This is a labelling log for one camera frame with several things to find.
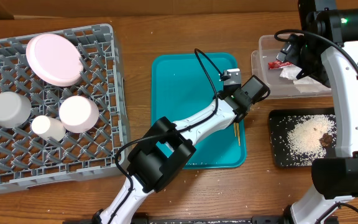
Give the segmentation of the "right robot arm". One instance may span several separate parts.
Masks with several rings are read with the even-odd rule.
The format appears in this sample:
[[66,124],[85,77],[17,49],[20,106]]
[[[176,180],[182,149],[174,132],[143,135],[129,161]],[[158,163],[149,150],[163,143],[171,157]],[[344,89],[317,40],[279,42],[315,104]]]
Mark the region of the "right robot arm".
[[334,1],[298,1],[300,29],[288,29],[277,55],[331,89],[336,115],[336,155],[316,159],[313,184],[287,207],[282,223],[324,223],[358,197],[358,9]]

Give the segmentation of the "white cup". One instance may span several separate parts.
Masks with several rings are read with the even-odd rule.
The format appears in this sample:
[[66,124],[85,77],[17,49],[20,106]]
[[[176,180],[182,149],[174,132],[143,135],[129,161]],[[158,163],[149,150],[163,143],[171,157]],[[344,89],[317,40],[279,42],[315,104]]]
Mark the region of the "white cup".
[[31,129],[44,140],[52,138],[61,141],[66,133],[61,121],[45,115],[37,116],[31,123]]

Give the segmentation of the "grey small bowl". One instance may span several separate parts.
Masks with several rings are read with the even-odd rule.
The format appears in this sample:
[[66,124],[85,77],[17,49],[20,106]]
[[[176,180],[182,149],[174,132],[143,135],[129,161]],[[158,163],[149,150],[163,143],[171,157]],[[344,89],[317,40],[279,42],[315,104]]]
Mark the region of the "grey small bowl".
[[31,112],[30,100],[11,91],[0,93],[0,126],[15,128],[25,123]]

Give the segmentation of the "white napkin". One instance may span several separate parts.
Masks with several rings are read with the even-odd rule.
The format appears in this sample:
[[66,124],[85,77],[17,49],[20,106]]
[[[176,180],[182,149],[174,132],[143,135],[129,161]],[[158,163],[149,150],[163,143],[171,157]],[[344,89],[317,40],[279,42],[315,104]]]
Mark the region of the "white napkin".
[[310,77],[297,79],[297,75],[301,72],[301,68],[291,65],[283,67],[280,73],[281,78],[291,80],[295,88],[301,93],[314,93],[321,90],[320,83]]

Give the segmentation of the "grey dishwasher rack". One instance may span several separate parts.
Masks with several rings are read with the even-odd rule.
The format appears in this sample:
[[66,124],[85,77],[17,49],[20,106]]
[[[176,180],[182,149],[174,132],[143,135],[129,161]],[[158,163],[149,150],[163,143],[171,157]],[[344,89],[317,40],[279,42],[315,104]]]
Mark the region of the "grey dishwasher rack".
[[127,163],[119,148],[130,138],[123,90],[119,45],[109,24],[59,30],[80,52],[83,70],[73,86],[53,86],[29,67],[25,49],[31,37],[0,39],[0,93],[13,91],[31,104],[30,119],[58,118],[63,101],[78,95],[96,103],[99,118],[84,133],[66,133],[60,140],[44,140],[26,121],[15,128],[0,126],[0,194],[37,185],[84,181],[118,175]]

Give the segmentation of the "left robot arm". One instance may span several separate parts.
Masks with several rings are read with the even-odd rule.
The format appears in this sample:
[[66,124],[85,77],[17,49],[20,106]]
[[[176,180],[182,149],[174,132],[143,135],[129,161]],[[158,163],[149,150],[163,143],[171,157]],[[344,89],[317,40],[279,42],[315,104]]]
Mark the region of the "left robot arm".
[[221,91],[214,91],[212,103],[188,118],[158,119],[144,137],[125,144],[133,149],[127,157],[128,167],[119,168],[126,177],[124,185],[108,208],[93,215],[92,223],[130,223],[143,201],[177,176],[199,142],[239,123],[252,105],[269,94],[269,87],[253,75],[244,85],[225,84]]

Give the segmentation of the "pink small bowl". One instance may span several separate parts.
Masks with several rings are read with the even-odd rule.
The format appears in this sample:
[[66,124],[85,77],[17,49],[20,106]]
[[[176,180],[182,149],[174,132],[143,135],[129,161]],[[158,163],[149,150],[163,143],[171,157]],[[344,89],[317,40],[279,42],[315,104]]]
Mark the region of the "pink small bowl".
[[71,96],[60,105],[58,115],[67,131],[83,133],[97,123],[99,109],[96,103],[83,96]]

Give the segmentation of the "red snack wrapper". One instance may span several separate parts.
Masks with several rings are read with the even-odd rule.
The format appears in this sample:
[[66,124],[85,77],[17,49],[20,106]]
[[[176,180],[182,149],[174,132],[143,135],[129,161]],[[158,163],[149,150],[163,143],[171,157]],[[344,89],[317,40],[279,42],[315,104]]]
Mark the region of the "red snack wrapper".
[[291,62],[281,62],[279,60],[268,63],[269,70],[276,70],[276,69],[281,69],[281,68],[289,67],[289,66],[292,66]]

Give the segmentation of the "white round plate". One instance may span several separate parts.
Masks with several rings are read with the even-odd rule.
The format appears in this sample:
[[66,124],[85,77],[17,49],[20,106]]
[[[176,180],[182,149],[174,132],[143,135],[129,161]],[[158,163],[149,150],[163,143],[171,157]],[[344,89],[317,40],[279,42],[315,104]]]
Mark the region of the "white round plate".
[[71,86],[81,78],[81,54],[60,35],[35,36],[27,44],[26,57],[32,71],[51,85]]

